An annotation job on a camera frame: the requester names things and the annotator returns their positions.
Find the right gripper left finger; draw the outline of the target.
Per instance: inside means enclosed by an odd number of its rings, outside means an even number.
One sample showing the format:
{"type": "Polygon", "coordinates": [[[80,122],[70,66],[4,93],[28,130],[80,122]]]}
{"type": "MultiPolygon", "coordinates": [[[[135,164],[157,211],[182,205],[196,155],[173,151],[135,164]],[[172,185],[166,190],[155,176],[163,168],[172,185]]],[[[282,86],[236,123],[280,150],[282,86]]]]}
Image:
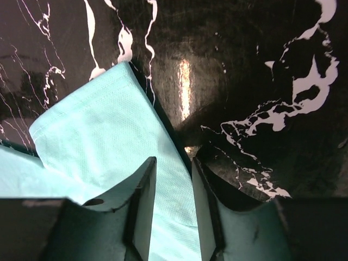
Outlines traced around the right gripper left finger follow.
{"type": "Polygon", "coordinates": [[[157,160],[83,205],[1,200],[1,260],[148,260],[157,160]]]}

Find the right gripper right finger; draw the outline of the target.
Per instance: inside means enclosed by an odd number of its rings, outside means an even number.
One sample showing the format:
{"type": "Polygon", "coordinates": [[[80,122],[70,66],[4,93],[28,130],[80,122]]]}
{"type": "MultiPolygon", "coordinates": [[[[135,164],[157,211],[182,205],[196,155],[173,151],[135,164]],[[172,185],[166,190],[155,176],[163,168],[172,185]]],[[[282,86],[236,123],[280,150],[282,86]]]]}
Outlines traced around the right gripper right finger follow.
{"type": "Polygon", "coordinates": [[[347,260],[347,199],[259,202],[192,161],[203,260],[347,260]]]}

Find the teal t-shirt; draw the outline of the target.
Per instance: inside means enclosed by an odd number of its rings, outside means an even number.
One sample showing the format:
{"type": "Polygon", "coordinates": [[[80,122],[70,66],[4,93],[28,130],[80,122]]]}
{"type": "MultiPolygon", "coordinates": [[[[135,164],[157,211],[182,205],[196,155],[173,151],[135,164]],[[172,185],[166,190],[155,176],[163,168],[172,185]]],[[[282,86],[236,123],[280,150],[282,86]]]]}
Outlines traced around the teal t-shirt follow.
{"type": "Polygon", "coordinates": [[[120,63],[29,127],[37,155],[1,146],[1,197],[83,204],[157,159],[150,260],[200,260],[189,171],[129,63],[120,63]]]}

